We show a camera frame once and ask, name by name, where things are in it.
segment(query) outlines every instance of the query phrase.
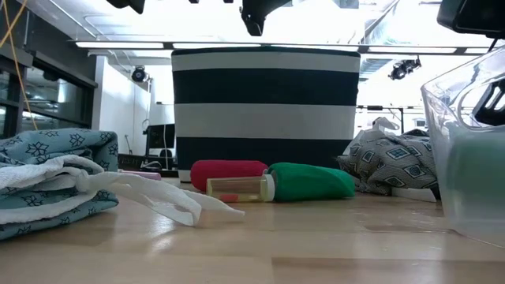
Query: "plastic bag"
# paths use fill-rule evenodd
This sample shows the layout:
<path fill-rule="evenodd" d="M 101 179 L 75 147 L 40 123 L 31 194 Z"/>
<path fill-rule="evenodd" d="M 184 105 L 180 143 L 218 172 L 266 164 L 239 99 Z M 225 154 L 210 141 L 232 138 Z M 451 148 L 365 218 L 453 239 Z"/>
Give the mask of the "plastic bag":
<path fill-rule="evenodd" d="M 350 148 L 353 145 L 359 144 L 360 140 L 369 140 L 369 139 L 371 139 L 370 134 L 375 133 L 375 135 L 376 135 L 377 131 L 379 131 L 379 132 L 381 132 L 381 133 L 383 133 L 385 135 L 388 135 L 388 136 L 394 136 L 395 135 L 394 133 L 390 133 L 390 132 L 386 131 L 386 129 L 398 130 L 398 129 L 400 129 L 400 127 L 396 123 L 387 120 L 387 118 L 377 118 L 373 122 L 372 128 L 371 129 L 366 129 L 366 130 L 361 130 L 356 135 L 356 137 L 354 137 L 354 139 L 349 143 L 349 145 L 347 145 L 346 150 L 344 150 L 344 152 L 342 154 L 343 155 L 348 155 L 350 153 Z"/>

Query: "green object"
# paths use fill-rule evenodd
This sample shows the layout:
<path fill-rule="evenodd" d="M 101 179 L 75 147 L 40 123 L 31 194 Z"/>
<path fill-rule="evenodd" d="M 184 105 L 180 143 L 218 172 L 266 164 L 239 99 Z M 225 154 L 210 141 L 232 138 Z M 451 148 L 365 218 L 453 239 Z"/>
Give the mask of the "green object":
<path fill-rule="evenodd" d="M 354 196 L 353 178 L 342 170 L 294 163 L 268 168 L 275 180 L 276 202 L 335 200 Z"/>

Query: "red object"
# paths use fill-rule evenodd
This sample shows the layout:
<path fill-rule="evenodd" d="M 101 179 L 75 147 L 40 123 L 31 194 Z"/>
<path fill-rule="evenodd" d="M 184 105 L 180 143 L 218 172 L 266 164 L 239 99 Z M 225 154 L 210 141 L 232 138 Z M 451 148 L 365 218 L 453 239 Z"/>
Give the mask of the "red object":
<path fill-rule="evenodd" d="M 219 200 L 221 200 L 222 202 L 227 202 L 227 203 L 237 202 L 238 201 L 238 194 L 221 194 L 221 196 L 219 197 Z"/>
<path fill-rule="evenodd" d="M 268 166 L 259 161 L 202 160 L 191 167 L 191 183 L 207 192 L 208 178 L 260 177 Z"/>

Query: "blue patterned cloth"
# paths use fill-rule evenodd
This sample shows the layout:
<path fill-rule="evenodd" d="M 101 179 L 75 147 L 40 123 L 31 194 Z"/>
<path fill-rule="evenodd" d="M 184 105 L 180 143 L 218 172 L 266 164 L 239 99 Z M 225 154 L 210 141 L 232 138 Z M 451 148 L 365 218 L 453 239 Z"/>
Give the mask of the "blue patterned cloth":
<path fill-rule="evenodd" d="M 0 169 L 6 166 L 41 164 L 63 155 L 79 155 L 98 163 L 105 171 L 117 171 L 118 136 L 112 132 L 88 129 L 59 129 L 25 132 L 0 140 Z M 75 187 L 49 192 L 4 188 L 0 189 L 0 209 L 54 204 L 77 194 Z M 113 193 L 99 190 L 92 200 L 57 217 L 0 225 L 0 240 L 76 222 L 116 205 L 118 199 Z"/>

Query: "striped bin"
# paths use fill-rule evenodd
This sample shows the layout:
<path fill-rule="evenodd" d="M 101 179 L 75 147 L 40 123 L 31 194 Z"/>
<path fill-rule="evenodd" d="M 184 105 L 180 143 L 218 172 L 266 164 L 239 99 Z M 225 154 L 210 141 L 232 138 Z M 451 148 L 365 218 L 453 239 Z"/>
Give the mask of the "striped bin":
<path fill-rule="evenodd" d="M 202 159 L 338 167 L 353 139 L 360 55 L 237 47 L 172 54 L 179 177 Z"/>

